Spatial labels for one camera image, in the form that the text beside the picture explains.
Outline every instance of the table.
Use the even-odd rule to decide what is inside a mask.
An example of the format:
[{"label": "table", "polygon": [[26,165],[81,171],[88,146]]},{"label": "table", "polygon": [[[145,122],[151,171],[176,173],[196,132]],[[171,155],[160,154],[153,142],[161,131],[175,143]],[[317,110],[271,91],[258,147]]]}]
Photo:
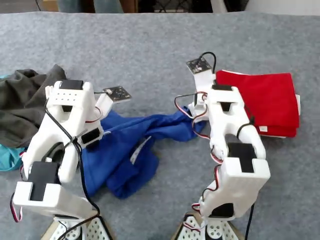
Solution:
[{"label": "table", "polygon": [[[251,240],[318,239],[320,235],[320,17],[262,13],[0,15],[0,75],[61,65],[71,79],[95,90],[122,85],[133,99],[115,110],[123,116],[174,112],[173,99],[195,91],[185,62],[204,51],[216,69],[248,74],[291,72],[301,95],[295,138],[262,138],[271,178],[260,191]],[[126,200],[101,189],[94,200],[119,240],[170,239],[190,205],[213,179],[204,139],[163,140],[156,176]],[[9,199],[19,173],[0,173],[0,235],[37,240],[49,217],[24,211],[15,224]],[[80,176],[66,187],[81,195]],[[248,213],[234,224],[244,232]]]}]

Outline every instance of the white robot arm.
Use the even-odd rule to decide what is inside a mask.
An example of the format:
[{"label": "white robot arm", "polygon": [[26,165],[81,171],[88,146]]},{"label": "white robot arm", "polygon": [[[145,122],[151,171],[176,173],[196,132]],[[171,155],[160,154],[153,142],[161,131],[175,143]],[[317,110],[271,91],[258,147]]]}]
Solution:
[{"label": "white robot arm", "polygon": [[57,81],[46,87],[45,93],[46,114],[22,156],[27,181],[17,183],[13,202],[72,227],[94,216],[97,209],[86,198],[68,192],[61,183],[73,179],[81,148],[89,148],[103,137],[100,121],[113,103],[131,96],[118,86],[104,89],[96,102],[92,84],[79,80]]},{"label": "white robot arm", "polygon": [[[211,156],[219,164],[214,169],[215,180],[203,191],[193,209],[206,224],[240,218],[270,178],[266,150],[247,117],[239,90],[217,84],[212,67],[202,57],[187,65],[196,87],[194,102],[188,108],[194,122],[209,121]],[[227,134],[239,141],[227,142]]]}]

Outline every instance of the electrical wire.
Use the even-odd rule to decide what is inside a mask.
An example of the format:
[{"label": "electrical wire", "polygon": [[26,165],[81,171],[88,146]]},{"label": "electrical wire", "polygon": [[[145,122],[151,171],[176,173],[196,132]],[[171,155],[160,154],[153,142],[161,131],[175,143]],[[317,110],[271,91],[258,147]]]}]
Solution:
[{"label": "electrical wire", "polygon": [[255,210],[255,204],[252,204],[251,210],[250,210],[249,219],[248,219],[248,223],[246,224],[244,240],[248,240],[248,235],[249,235],[249,230],[250,230],[250,225],[251,225],[251,221],[252,221],[252,216],[254,214],[254,210]]},{"label": "electrical wire", "polygon": [[213,146],[213,148],[211,149],[211,151],[210,151],[210,156],[211,156],[211,158],[217,163],[217,164],[222,164],[224,161],[222,160],[222,159],[220,159],[220,158],[218,158],[215,154],[214,154],[214,146]]},{"label": "electrical wire", "polygon": [[67,226],[65,225],[65,224],[63,224],[62,223],[62,221],[58,221],[62,226],[64,226],[65,227],[65,231],[67,231],[68,230],[68,228],[67,228]]},{"label": "electrical wire", "polygon": [[208,111],[208,106],[205,105],[205,110],[204,110],[204,112],[201,113],[201,114],[199,114],[199,115],[197,115],[197,116],[195,116],[195,117],[192,119],[191,126],[192,126],[193,132],[194,132],[197,136],[199,136],[200,138],[203,138],[203,139],[210,140],[210,136],[209,136],[209,135],[206,135],[206,134],[202,134],[202,133],[200,133],[200,132],[197,132],[196,129],[195,129],[195,121],[196,121],[196,119],[202,117],[203,115],[205,115],[205,114],[207,113],[207,111]]},{"label": "electrical wire", "polygon": [[40,8],[40,6],[39,6],[39,2],[38,2],[38,0],[35,0],[35,4],[36,4],[36,6],[37,6],[38,10],[41,12],[41,8]]},{"label": "electrical wire", "polygon": [[19,217],[18,217],[17,211],[16,211],[15,206],[14,206],[14,196],[15,196],[15,192],[12,193],[11,198],[10,198],[10,210],[11,210],[11,213],[12,213],[13,220],[16,223],[19,223],[19,222],[22,221],[22,218],[23,218],[22,206],[20,207]]},{"label": "electrical wire", "polygon": [[202,59],[202,57],[203,57],[204,55],[208,55],[208,54],[210,54],[210,55],[213,56],[212,73],[214,74],[214,73],[216,72],[217,57],[216,57],[216,55],[215,55],[213,52],[211,52],[211,51],[206,51],[206,52],[202,53],[202,54],[200,55],[200,57],[198,58],[198,61],[196,62],[196,65],[199,64],[200,60]]},{"label": "electrical wire", "polygon": [[49,118],[62,130],[62,132],[70,139],[70,141],[72,141],[72,144],[74,145],[74,148],[77,152],[77,156],[79,159],[79,166],[80,166],[80,175],[81,175],[81,184],[82,184],[82,188],[83,188],[83,193],[86,197],[86,199],[88,200],[88,202],[95,208],[96,210],[96,214],[77,223],[76,225],[74,225],[73,227],[69,228],[66,232],[64,232],[57,240],[62,240],[63,238],[65,238],[65,236],[70,233],[72,230],[76,229],[77,227],[80,227],[81,225],[88,223],[90,221],[92,221],[95,218],[99,218],[101,221],[101,224],[103,226],[103,228],[105,229],[106,232],[108,232],[108,228],[105,224],[104,219],[102,218],[102,216],[100,216],[100,208],[98,207],[98,205],[91,200],[88,191],[87,191],[87,187],[86,187],[86,183],[85,183],[85,174],[84,174],[84,165],[83,165],[83,159],[82,159],[82,148],[80,146],[80,144],[77,141],[77,138],[73,138],[68,131],[55,119],[54,116],[52,116],[52,114],[49,112],[48,108],[47,108],[47,103],[48,103],[49,98],[46,100],[45,102],[45,113],[49,116]]},{"label": "electrical wire", "polygon": [[207,96],[207,93],[205,91],[197,91],[196,93],[191,93],[191,94],[184,94],[184,95],[179,95],[179,96],[176,96],[174,98],[174,105],[175,107],[180,111],[182,112],[184,115],[186,115],[188,118],[190,119],[194,119],[193,116],[191,116],[189,113],[187,113],[182,107],[180,107],[177,103],[177,99],[179,98],[184,98],[184,97],[188,97],[188,96],[195,96],[197,94],[202,94],[202,100],[204,100],[204,95]]},{"label": "electrical wire", "polygon": [[202,201],[204,202],[205,201],[205,192],[207,191],[207,190],[210,190],[211,192],[215,192],[216,190],[218,190],[218,188],[219,188],[219,179],[218,179],[218,170],[219,170],[219,167],[220,167],[221,165],[217,165],[217,166],[215,166],[214,167],[214,179],[215,179],[215,189],[212,189],[212,188],[210,188],[210,187],[207,187],[207,188],[205,188],[204,190],[203,190],[203,192],[202,192]]},{"label": "electrical wire", "polygon": [[99,110],[99,112],[100,112],[100,116],[99,116],[97,119],[95,119],[95,120],[92,120],[92,121],[91,121],[91,120],[90,120],[90,121],[85,121],[85,123],[86,123],[86,124],[92,124],[92,123],[94,123],[94,122],[96,122],[96,121],[100,120],[100,118],[102,117],[102,111],[101,111],[101,109],[100,109],[99,107],[97,107],[97,106],[95,106],[95,108]]}]

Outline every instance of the clothing label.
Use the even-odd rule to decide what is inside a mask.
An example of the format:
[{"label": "clothing label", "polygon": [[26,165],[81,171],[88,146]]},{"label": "clothing label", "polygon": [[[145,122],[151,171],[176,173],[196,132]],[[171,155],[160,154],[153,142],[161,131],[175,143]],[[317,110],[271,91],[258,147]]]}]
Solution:
[{"label": "clothing label", "polygon": [[300,114],[301,114],[300,95],[299,95],[299,94],[296,94],[296,95],[295,95],[295,98],[296,98],[296,103],[298,104],[298,114],[299,114],[299,116],[300,116]]},{"label": "clothing label", "polygon": [[260,132],[268,132],[268,127],[267,126],[259,126]]},{"label": "clothing label", "polygon": [[149,136],[146,140],[143,141],[143,143],[141,143],[136,150],[133,152],[132,156],[130,157],[130,162],[132,164],[135,164],[137,157],[141,151],[141,149],[144,147],[144,145],[146,144],[146,142],[148,142],[148,140],[151,138],[151,136]]}]

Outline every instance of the folded red towel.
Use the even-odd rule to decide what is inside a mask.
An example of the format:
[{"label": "folded red towel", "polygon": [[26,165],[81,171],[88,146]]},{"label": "folded red towel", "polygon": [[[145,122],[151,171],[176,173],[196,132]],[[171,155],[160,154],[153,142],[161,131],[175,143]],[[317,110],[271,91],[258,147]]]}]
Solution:
[{"label": "folded red towel", "polygon": [[299,113],[290,73],[245,75],[220,70],[216,72],[216,81],[239,89],[245,105],[254,115],[259,134],[296,136]]}]

